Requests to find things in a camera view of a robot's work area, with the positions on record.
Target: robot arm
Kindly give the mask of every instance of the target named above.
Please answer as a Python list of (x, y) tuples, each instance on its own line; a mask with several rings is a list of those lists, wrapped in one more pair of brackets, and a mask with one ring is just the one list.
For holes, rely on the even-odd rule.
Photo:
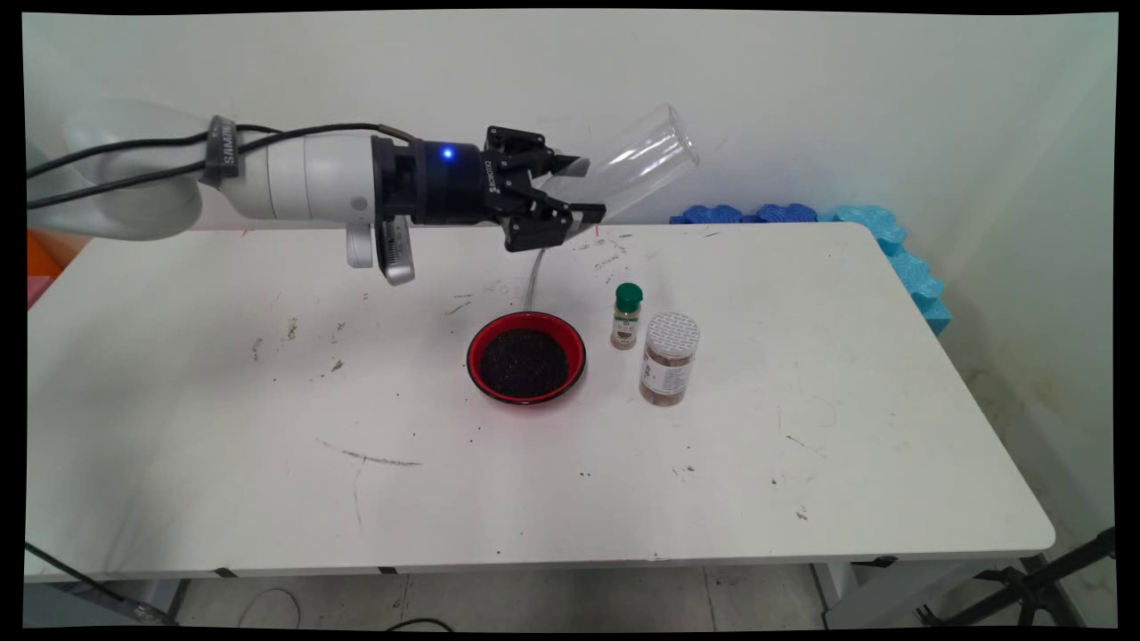
[[(141, 100), (92, 105), (64, 124), (68, 149), (140, 138), (201, 135), (211, 121)], [(128, 189), (28, 209), (27, 225), (122, 240), (155, 240), (190, 228), (201, 216), (197, 182), (213, 184), (234, 209), (253, 220), (342, 224), (352, 267), (372, 266), (372, 229), (380, 268), (392, 284), (414, 277), (408, 221), (417, 225), (503, 227), (508, 251), (555, 246), (601, 222), (602, 204), (567, 203), (531, 180), (553, 172), (583, 173), (588, 162), (556, 153), (542, 135), (490, 127), (483, 147), (410, 139), (396, 145), (377, 136), (323, 133), (283, 139), (249, 152), (235, 149), (274, 136), (214, 130), (236, 176), (204, 170)], [(28, 179), (30, 208), (38, 198), (173, 170), (207, 155), (207, 143), (112, 152)], [(26, 144), (27, 165), (46, 161)]]

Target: white lid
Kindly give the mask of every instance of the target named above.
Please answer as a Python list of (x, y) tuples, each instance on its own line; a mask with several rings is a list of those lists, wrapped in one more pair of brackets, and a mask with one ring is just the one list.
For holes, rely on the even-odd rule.
[(689, 358), (697, 354), (701, 330), (697, 322), (676, 311), (658, 314), (649, 322), (645, 342), (665, 358)]

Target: pink object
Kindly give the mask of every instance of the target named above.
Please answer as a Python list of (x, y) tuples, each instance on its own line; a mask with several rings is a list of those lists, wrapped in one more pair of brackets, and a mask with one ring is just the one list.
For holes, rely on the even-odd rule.
[(43, 292), (48, 291), (48, 286), (51, 285), (52, 278), (50, 276), (28, 276), (27, 277), (27, 308), (32, 309), (35, 301), (40, 300)]

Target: spice jar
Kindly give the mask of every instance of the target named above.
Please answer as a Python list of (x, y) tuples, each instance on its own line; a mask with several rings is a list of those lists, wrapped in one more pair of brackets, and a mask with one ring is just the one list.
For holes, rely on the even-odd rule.
[(641, 393), (653, 405), (668, 407), (685, 397), (700, 327), (684, 314), (658, 314), (645, 330)]
[(632, 349), (637, 343), (637, 320), (641, 318), (641, 287), (633, 283), (618, 285), (613, 302), (613, 331), (610, 344), (618, 349)]

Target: transparent cup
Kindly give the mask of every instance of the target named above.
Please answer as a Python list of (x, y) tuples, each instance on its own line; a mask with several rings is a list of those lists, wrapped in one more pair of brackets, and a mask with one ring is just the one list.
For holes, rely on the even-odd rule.
[(539, 188), (568, 203), (602, 203), (606, 221), (700, 163), (681, 116), (669, 104), (589, 152)]

